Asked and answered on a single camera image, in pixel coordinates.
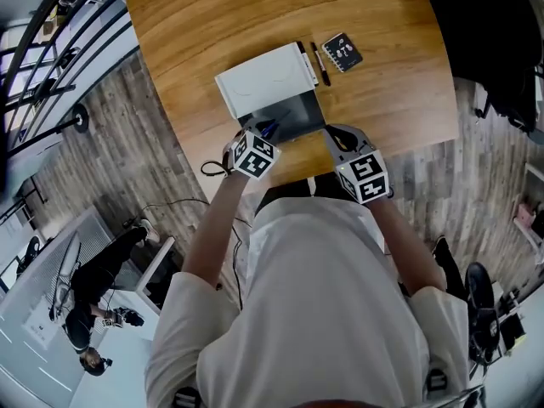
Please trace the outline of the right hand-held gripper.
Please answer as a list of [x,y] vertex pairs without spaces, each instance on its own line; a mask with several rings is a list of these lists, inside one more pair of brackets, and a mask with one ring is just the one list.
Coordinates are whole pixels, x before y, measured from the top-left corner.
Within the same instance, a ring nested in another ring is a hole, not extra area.
[[324,127],[326,146],[341,186],[361,205],[390,196],[386,163],[365,133],[343,124]]

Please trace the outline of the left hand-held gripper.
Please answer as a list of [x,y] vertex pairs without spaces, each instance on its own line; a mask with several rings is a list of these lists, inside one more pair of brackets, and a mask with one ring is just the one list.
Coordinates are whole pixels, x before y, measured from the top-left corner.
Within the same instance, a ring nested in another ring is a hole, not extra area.
[[242,126],[238,120],[237,131],[227,149],[227,168],[250,179],[262,179],[278,162],[281,149],[267,140],[255,127]]

